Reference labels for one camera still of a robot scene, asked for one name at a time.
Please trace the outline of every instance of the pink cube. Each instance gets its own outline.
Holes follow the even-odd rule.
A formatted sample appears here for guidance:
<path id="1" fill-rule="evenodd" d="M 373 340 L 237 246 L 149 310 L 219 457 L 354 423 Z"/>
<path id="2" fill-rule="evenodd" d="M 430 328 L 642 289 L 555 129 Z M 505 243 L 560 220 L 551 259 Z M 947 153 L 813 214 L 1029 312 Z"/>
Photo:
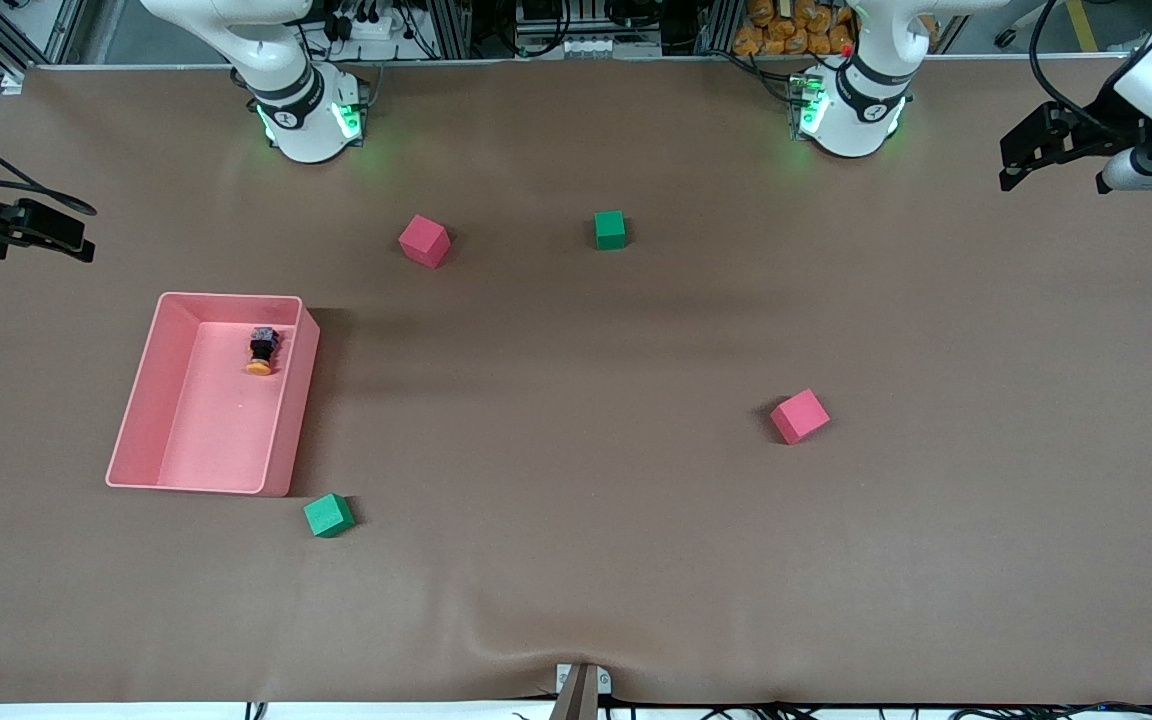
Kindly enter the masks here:
<path id="1" fill-rule="evenodd" d="M 829 415 L 814 393 L 805 389 L 776 406 L 776 410 L 772 410 L 772 420 L 781 430 L 785 441 L 794 445 L 828 423 Z"/>
<path id="2" fill-rule="evenodd" d="M 442 263 L 444 256 L 452 250 L 452 241 L 447 237 L 447 228 L 434 220 L 416 215 L 403 230 L 397 244 L 403 248 L 403 255 L 426 268 L 435 268 Z"/>

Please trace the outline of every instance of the green cube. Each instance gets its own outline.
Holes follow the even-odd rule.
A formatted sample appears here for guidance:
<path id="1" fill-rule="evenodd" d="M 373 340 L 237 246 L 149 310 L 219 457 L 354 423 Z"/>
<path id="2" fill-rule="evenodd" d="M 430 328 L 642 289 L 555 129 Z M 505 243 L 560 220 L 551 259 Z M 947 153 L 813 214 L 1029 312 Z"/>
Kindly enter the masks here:
<path id="1" fill-rule="evenodd" d="M 305 520 L 320 538 L 334 538 L 353 528 L 353 513 L 344 499 L 335 493 L 317 498 L 305 506 Z"/>
<path id="2" fill-rule="evenodd" d="M 626 215 L 620 210 L 594 213 L 594 247 L 599 250 L 620 250 L 626 247 Z"/>

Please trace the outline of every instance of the orange object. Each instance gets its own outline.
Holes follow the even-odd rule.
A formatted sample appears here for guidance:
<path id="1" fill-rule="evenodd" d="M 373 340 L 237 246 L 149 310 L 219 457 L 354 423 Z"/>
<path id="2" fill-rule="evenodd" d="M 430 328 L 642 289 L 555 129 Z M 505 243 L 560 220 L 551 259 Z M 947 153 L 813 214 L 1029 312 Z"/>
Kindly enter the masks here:
<path id="1" fill-rule="evenodd" d="M 818 32 L 810 35 L 808 37 L 808 53 L 828 55 L 831 53 L 829 38 Z"/>
<path id="2" fill-rule="evenodd" d="M 808 21 L 808 31 L 821 33 L 829 29 L 829 20 L 833 18 L 833 13 L 828 8 L 817 8 L 817 14 Z"/>
<path id="3" fill-rule="evenodd" d="M 808 50 L 808 33 L 799 28 L 785 41 L 785 51 L 790 55 L 799 55 L 804 50 Z"/>
<path id="4" fill-rule="evenodd" d="M 760 37 L 758 28 L 742 26 L 736 32 L 736 40 L 732 41 L 732 53 L 742 56 L 758 54 Z"/>
<path id="5" fill-rule="evenodd" d="M 833 26 L 829 31 L 829 51 L 843 55 L 851 50 L 851 31 L 847 26 Z"/>
<path id="6" fill-rule="evenodd" d="M 776 18 L 776 8 L 773 8 L 772 0 L 748 0 L 746 9 L 750 22 L 757 26 L 767 26 Z"/>
<path id="7" fill-rule="evenodd" d="M 790 18 L 776 18 L 772 20 L 772 24 L 767 26 L 767 36 L 771 40 L 788 40 L 793 37 L 797 29 L 794 24 L 794 20 Z"/>

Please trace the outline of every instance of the small toy figure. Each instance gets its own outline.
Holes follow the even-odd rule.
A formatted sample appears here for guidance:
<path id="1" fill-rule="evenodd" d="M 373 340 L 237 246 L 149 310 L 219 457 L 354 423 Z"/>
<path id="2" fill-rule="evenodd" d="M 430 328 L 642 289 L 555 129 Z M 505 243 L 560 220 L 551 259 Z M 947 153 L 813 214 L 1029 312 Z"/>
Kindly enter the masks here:
<path id="1" fill-rule="evenodd" d="M 256 328 L 252 331 L 252 358 L 247 363 L 247 372 L 253 376 L 267 376 L 274 372 L 274 350 L 278 348 L 278 331 L 274 328 Z"/>

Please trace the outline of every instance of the floor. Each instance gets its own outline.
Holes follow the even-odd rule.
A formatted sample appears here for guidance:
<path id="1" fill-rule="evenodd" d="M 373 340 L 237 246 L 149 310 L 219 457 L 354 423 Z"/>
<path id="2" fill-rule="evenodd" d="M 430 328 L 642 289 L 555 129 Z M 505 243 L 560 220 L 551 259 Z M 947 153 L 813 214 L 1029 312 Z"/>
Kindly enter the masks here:
<path id="1" fill-rule="evenodd" d="M 1039 6 L 1038 0 L 1014 0 L 1003 8 L 972 15 L 963 26 L 963 31 L 955 38 L 950 53 L 955 55 L 1000 53 L 993 44 L 995 36 L 1037 6 Z M 1132 41 L 1146 32 L 1146 29 L 1152 28 L 1152 0 L 1116 0 L 1112 3 L 1090 3 L 1084 0 L 1083 8 L 1087 13 L 1087 23 L 1092 29 L 1096 46 L 1101 51 L 1117 50 L 1112 46 Z M 1031 26 L 1021 31 L 1002 53 L 1024 54 L 1029 50 L 1030 31 Z M 1079 53 L 1078 37 L 1074 32 L 1069 12 L 1056 9 L 1051 14 L 1047 26 L 1043 29 L 1043 38 L 1038 41 L 1038 51 Z"/>

